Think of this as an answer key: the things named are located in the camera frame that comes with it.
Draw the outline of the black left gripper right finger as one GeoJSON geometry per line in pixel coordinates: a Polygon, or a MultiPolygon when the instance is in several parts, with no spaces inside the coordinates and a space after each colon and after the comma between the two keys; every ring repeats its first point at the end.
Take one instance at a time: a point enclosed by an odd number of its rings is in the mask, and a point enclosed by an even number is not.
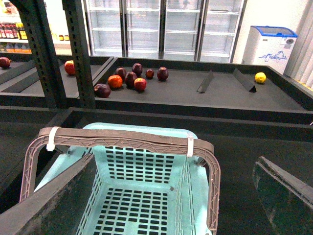
{"type": "Polygon", "coordinates": [[[265,157],[255,162],[253,183],[276,235],[313,233],[313,188],[265,157]]]}

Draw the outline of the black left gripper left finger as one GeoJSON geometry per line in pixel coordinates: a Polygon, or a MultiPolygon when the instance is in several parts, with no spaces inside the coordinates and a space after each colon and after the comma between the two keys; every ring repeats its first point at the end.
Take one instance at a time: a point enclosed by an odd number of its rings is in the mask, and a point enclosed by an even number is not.
{"type": "Polygon", "coordinates": [[[0,216],[2,235],[74,235],[94,182],[94,155],[87,154],[0,216]]]}

